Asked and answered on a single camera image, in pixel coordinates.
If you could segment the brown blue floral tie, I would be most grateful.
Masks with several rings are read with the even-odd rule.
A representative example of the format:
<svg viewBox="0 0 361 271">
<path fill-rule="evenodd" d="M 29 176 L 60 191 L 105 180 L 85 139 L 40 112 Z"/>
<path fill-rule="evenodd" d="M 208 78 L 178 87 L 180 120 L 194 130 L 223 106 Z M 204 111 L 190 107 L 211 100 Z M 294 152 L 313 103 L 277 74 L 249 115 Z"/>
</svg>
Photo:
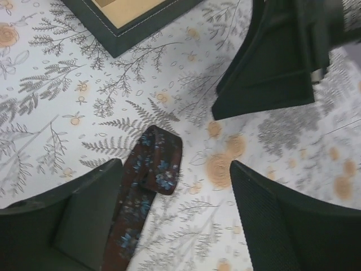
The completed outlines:
<svg viewBox="0 0 361 271">
<path fill-rule="evenodd" d="M 152 125 L 124 164 L 101 270 L 126 270 L 156 194 L 171 195 L 182 161 L 181 137 Z"/>
</svg>

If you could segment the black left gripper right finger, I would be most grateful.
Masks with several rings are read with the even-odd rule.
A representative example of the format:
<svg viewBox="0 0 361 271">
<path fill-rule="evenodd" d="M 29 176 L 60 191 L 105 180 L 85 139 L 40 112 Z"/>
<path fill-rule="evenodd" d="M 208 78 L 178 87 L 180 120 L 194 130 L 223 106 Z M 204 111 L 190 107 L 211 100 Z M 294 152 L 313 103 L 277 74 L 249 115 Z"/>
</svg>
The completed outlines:
<svg viewBox="0 0 361 271">
<path fill-rule="evenodd" d="M 360 270 L 360 210 L 299 193 L 236 160 L 230 176 L 254 270 Z"/>
</svg>

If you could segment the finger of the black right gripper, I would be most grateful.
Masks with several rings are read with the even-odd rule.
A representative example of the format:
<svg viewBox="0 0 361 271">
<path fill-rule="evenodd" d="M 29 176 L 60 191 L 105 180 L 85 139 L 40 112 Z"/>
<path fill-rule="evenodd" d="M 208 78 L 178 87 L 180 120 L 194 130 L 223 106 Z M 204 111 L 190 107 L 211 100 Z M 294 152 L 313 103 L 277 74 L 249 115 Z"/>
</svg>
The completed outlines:
<svg viewBox="0 0 361 271">
<path fill-rule="evenodd" d="M 254 1 L 245 40 L 217 85 L 213 117 L 312 103 L 328 66 L 324 1 Z"/>
</svg>

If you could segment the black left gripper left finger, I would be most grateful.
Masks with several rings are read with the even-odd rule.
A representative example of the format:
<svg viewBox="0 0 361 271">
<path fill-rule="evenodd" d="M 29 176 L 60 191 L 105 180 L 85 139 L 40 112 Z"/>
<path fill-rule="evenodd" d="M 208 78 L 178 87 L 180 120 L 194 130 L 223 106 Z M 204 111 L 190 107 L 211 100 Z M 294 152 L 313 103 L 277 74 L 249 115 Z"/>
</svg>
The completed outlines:
<svg viewBox="0 0 361 271">
<path fill-rule="evenodd" d="M 99 270 L 122 177 L 111 159 L 1 210 L 1 270 Z"/>
</svg>

